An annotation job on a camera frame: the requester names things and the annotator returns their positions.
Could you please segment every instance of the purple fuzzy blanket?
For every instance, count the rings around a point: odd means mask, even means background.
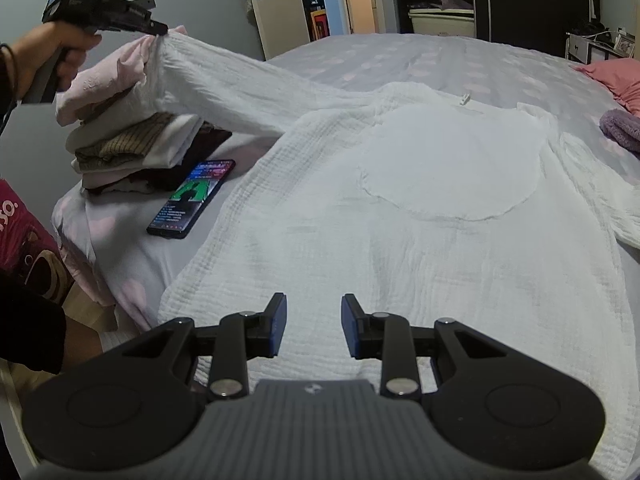
[[[626,110],[609,110],[600,118],[600,129],[623,148],[640,153],[640,118]]]

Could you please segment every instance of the drawer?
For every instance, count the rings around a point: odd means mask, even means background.
[[[569,54],[587,64],[589,61],[589,42],[580,36],[569,36]]]

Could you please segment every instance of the bed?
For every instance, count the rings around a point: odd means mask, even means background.
[[[564,59],[467,38],[381,34],[325,38],[270,62],[343,89],[415,81],[501,108],[518,102],[537,105],[557,116],[562,130],[580,137],[625,180],[640,184],[640,161],[598,127],[600,116],[618,107],[612,95]],[[204,243],[239,179],[275,141],[234,134],[216,150],[212,158],[232,158],[237,167],[184,240],[146,234],[168,194],[89,196],[75,186],[58,202],[53,222],[78,282],[96,301],[117,302],[142,328],[154,326],[162,293]],[[640,251],[620,245],[620,253],[640,333]],[[640,361],[640,348],[637,354]],[[640,446],[635,463],[639,456]]]

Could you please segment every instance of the human hand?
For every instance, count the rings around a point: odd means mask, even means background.
[[[31,86],[36,71],[60,46],[71,48],[65,60],[57,66],[60,78],[58,90],[67,90],[86,59],[86,51],[91,50],[101,40],[100,35],[88,34],[81,28],[64,22],[43,23],[31,29],[11,46],[18,67],[17,98],[22,99]],[[11,55],[6,49],[2,50],[1,55],[4,55],[9,80],[13,85],[15,74]]]

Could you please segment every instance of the picture frame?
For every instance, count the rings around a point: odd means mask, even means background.
[[[628,34],[618,34],[613,50],[618,51],[625,57],[632,57],[636,48],[636,38]]]

